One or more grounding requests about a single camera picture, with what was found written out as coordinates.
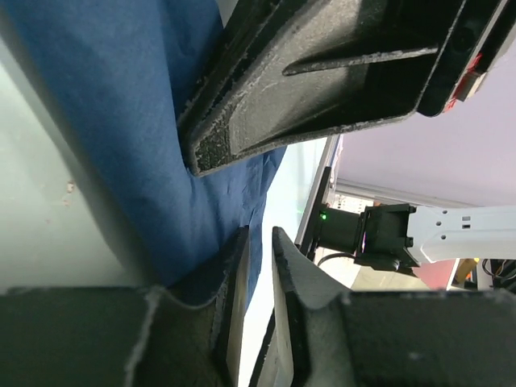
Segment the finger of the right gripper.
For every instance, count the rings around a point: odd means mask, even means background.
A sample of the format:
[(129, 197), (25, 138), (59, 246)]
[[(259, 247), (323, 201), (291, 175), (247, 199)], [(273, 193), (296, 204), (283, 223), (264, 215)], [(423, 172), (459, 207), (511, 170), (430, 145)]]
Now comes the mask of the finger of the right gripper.
[(177, 126), (203, 176), (411, 116), (462, 1), (240, 1)]

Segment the dark blue paper napkin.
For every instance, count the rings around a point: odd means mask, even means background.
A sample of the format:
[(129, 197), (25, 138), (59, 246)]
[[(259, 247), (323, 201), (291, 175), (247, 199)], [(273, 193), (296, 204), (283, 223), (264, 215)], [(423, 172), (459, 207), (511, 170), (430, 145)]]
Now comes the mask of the dark blue paper napkin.
[(285, 149), (194, 177), (177, 134), (223, 29), (217, 3), (4, 1), (1, 9), (161, 282), (178, 282), (246, 226), (254, 291), (267, 193)]

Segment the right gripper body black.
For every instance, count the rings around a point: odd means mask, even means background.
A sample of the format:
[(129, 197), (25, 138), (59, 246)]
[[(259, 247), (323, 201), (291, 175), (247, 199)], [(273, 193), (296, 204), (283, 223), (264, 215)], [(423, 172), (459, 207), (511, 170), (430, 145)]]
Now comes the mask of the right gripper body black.
[(418, 113), (435, 117), (473, 96), (514, 38), (514, 1), (467, 1), (444, 45)]

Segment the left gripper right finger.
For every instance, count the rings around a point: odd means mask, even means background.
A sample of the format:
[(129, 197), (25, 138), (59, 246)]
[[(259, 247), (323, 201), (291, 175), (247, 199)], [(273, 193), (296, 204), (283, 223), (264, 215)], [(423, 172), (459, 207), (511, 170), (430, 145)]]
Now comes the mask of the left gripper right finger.
[(273, 329), (253, 386), (512, 386), (505, 290), (355, 292), (273, 228)]

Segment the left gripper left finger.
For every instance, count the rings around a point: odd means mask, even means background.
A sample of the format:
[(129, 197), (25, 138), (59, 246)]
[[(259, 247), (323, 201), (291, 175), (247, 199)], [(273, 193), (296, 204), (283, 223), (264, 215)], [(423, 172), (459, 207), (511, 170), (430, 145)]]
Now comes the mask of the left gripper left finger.
[(4, 386), (235, 386), (250, 233), (172, 287), (1, 292)]

